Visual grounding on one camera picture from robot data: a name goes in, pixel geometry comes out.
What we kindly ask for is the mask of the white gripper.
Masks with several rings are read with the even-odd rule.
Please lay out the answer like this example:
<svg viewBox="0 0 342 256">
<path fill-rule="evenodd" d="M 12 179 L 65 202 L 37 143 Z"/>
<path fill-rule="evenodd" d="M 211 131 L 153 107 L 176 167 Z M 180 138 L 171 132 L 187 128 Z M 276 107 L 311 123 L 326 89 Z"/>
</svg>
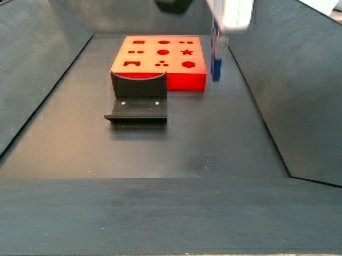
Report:
<svg viewBox="0 0 342 256">
<path fill-rule="evenodd" d="M 250 25 L 254 0 L 206 0 L 222 32 L 244 31 Z M 228 51 L 228 37 L 218 39 L 218 58 Z"/>
</svg>

